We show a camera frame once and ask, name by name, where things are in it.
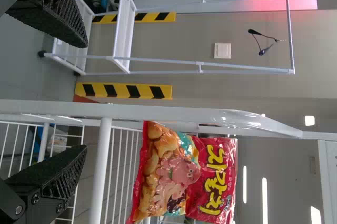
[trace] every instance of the snack bag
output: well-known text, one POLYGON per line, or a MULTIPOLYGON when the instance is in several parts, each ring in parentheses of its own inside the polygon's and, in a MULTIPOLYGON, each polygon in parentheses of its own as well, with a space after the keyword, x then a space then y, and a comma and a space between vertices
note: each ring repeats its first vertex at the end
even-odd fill
POLYGON ((127 223, 149 216, 184 215, 186 189, 200 177, 198 154, 191 136, 145 121, 140 167, 127 223))
POLYGON ((237 139, 192 136, 199 151, 201 176, 186 194, 186 216, 216 224, 234 218, 237 139))
POLYGON ((127 223, 184 215, 230 224, 234 216, 236 139, 198 138, 145 121, 140 167, 127 223))

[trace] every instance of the ceiling light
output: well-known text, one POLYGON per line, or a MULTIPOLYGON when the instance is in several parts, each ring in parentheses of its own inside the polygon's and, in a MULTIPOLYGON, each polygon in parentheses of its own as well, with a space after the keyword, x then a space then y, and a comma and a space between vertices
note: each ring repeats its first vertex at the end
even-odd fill
POLYGON ((304 122, 306 126, 313 126, 315 125, 315 117, 311 115, 304 116, 304 122))
POLYGON ((262 223, 268 224, 267 179, 262 178, 262 223))
POLYGON ((311 213, 311 224, 322 224, 320 210, 311 206, 310 213, 311 213))
POLYGON ((247 166, 243 166, 243 202, 247 203, 247 166))

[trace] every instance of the white metal frame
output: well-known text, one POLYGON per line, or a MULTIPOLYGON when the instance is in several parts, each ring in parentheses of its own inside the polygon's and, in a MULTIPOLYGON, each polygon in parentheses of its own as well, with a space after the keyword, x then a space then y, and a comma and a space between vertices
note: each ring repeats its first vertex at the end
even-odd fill
MULTIPOLYGON (((245 1, 245 0, 216 0, 216 1, 207 1, 200 0, 198 2, 189 2, 182 5, 197 5, 205 3, 224 3, 231 1, 245 1)), ((115 33, 115 43, 112 56, 100 56, 100 55, 87 55, 86 50, 83 53, 69 53, 66 50, 66 53, 56 51, 54 48, 57 45, 57 42, 54 43, 52 53, 45 53, 46 57, 49 57, 70 69, 78 72, 81 75, 124 75, 124 74, 295 74, 294 66, 294 55, 293 55, 293 45, 292 45, 292 31, 291 31, 291 19, 290 19, 290 9, 289 9, 289 0, 285 0, 286 4, 286 13, 288 20, 288 40, 289 40, 289 51, 290 51, 290 68, 273 68, 273 67, 260 67, 260 66, 249 66, 249 65, 234 65, 234 64, 220 64, 220 63, 209 63, 209 62, 196 62, 196 61, 185 61, 185 60, 172 60, 172 59, 156 59, 156 58, 136 58, 131 57, 131 46, 132 46, 132 36, 133 36, 133 25, 134 25, 134 15, 136 12, 148 12, 155 9, 165 9, 170 11, 173 6, 158 6, 152 8, 140 8, 138 9, 134 4, 133 0, 120 0, 120 7, 118 9, 117 17, 117 26, 115 33), (69 62, 69 58, 76 58, 84 60, 86 58, 93 59, 107 59, 114 62, 122 72, 106 72, 106 73, 87 73, 84 67, 79 68, 76 64, 69 62), (149 62, 149 63, 166 63, 166 64, 182 64, 182 65, 195 65, 196 70, 164 70, 164 71, 130 71, 129 65, 130 61, 135 62, 149 62), (204 70, 203 66, 212 66, 218 67, 219 69, 215 70, 204 70)), ((94 14, 91 10, 91 16, 101 16, 109 13, 116 12, 107 12, 103 14, 94 14)), ((90 36, 90 27, 91 24, 87 24, 86 27, 89 27, 87 30, 88 37, 90 36)))

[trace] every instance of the white light switch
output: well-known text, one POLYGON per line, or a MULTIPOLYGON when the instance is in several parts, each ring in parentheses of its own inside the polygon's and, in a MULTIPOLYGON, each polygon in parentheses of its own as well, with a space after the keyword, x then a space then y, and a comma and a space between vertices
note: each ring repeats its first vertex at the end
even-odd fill
POLYGON ((215 43, 214 58, 231 58, 231 44, 215 43))

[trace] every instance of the white metal shelf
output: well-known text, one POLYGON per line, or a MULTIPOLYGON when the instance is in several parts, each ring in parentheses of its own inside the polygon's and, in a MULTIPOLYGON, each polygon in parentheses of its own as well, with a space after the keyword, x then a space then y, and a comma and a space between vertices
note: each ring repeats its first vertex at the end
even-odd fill
MULTIPOLYGON (((232 1, 246 1, 246 0, 200 0, 198 2, 186 2, 184 5, 197 5, 206 3, 225 3, 232 1)), ((90 30, 92 19, 94 16, 102 14, 94 14, 91 9, 84 3, 83 0, 76 0, 79 9, 81 10, 82 18, 87 30, 88 39, 90 37, 90 30)), ((183 61, 173 59, 156 59, 156 58, 136 58, 131 56, 132 37, 134 29, 134 16, 139 12, 149 12, 155 9, 165 9, 170 11, 171 6, 157 6, 150 8, 138 9, 133 0, 120 0, 118 8, 117 24, 114 37, 114 48, 111 55, 87 55, 87 49, 78 49, 70 46, 58 39, 55 40, 53 51, 45 53, 46 57, 52 58, 55 61, 65 65, 66 67, 76 71, 81 75, 125 75, 125 74, 295 74, 294 55, 292 45, 292 31, 291 18, 289 9, 289 0, 285 0, 287 25, 288 25, 288 42, 290 52, 290 68, 275 68, 275 67, 261 67, 250 65, 234 65, 234 64, 219 64, 209 62, 183 61), (122 71, 121 72, 86 72, 86 59, 106 59, 112 61, 122 71), (147 63, 166 63, 166 64, 188 64, 195 65, 195 70, 168 70, 161 71, 130 71, 130 61, 147 62, 147 63), (212 66, 214 69, 204 70, 204 66, 212 66)), ((106 12, 105 14, 115 14, 115 12, 106 12)))

